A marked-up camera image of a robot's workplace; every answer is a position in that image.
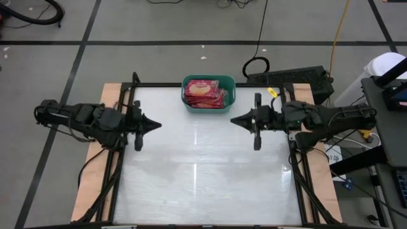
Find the table leg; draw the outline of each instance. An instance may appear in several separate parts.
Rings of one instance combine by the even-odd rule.
[[[329,168],[338,176],[358,170],[378,163],[386,163],[386,155],[382,146],[377,146],[369,149],[363,153],[336,162],[329,166]]]

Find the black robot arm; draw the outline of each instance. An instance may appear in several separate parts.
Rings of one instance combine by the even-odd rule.
[[[247,114],[232,118],[231,122],[254,133],[254,149],[261,148],[262,130],[282,130],[288,133],[292,127],[304,124],[311,132],[298,132],[295,135],[296,147],[308,151],[318,141],[330,139],[346,130],[370,130],[375,127],[376,110],[358,104],[342,108],[326,108],[306,102],[292,101],[283,104],[282,112],[274,111],[273,104],[261,105],[261,94],[254,96],[254,109]]]
[[[140,151],[144,134],[162,126],[141,113],[139,101],[128,106],[126,114],[121,114],[113,108],[106,108],[104,104],[68,106],[55,100],[44,100],[35,108],[34,116],[38,124],[46,127],[64,125],[76,139],[84,140],[76,137],[72,130],[81,132],[87,139],[99,141],[103,148],[113,151],[126,145],[126,133],[136,135],[134,147]]]

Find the gray floor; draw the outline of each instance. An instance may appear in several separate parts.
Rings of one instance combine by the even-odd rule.
[[[48,130],[35,125],[32,110],[43,99],[61,98],[67,80],[74,77],[68,103],[98,102],[106,82],[129,81],[137,71],[143,82],[180,82],[189,74],[213,73],[233,76],[244,82],[241,68],[253,56],[265,1],[256,0],[243,10],[235,5],[219,9],[216,0],[185,0],[180,4],[152,5],[143,0],[59,0],[66,10],[62,28],[32,25],[23,29],[4,28],[0,41],[0,100],[3,159],[0,160],[0,221],[14,228],[27,191],[43,152]],[[89,41],[202,41],[185,45],[145,43],[89,43],[79,46],[100,3]],[[374,0],[394,41],[406,44],[407,4]],[[322,65],[329,68],[331,47],[311,41],[332,41],[345,0],[270,0],[262,41],[285,42],[261,45],[259,55],[270,59],[271,70]],[[11,8],[37,17],[47,7],[42,0],[11,0]],[[44,17],[51,17],[54,9]],[[11,18],[6,25],[24,25]],[[41,45],[37,41],[54,41]],[[208,41],[225,41],[208,45]],[[386,41],[367,1],[352,0],[340,41]],[[343,43],[336,49],[332,75],[340,95],[374,57],[389,52],[385,43],[354,46]],[[407,55],[407,47],[397,46]],[[74,60],[79,58],[80,65]],[[264,66],[255,63],[248,71]],[[76,198],[76,177],[86,157],[87,145],[57,134],[48,157],[25,227],[68,223]],[[342,202],[342,214],[352,224],[367,226],[362,219],[370,208],[354,209],[354,202]]]

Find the yellow cable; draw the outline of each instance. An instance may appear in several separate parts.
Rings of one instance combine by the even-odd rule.
[[[330,77],[332,77],[332,66],[333,66],[333,57],[335,55],[336,41],[338,40],[339,34],[341,33],[343,19],[345,19],[345,15],[348,12],[349,4],[350,4],[350,0],[347,0],[345,10],[343,11],[343,15],[342,15],[341,21],[339,22],[338,30],[336,30],[335,39],[333,41],[332,52],[331,52],[331,63],[329,64],[329,76]]]

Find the white tabletop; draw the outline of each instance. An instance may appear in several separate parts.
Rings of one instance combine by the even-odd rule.
[[[253,108],[256,92],[270,104],[265,88],[237,88],[229,113],[191,114],[180,88],[136,88],[142,112],[163,126],[141,152],[129,135],[114,223],[300,225],[286,134],[262,132],[254,151],[254,136],[230,122]]]

